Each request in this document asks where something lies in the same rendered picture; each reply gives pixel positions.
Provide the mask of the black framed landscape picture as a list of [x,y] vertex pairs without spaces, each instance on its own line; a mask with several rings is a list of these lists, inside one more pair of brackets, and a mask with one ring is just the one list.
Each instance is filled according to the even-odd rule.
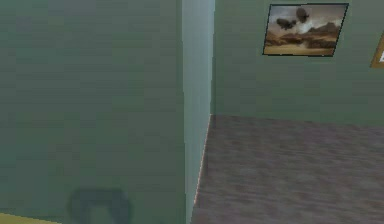
[[332,57],[348,3],[271,4],[263,55]]

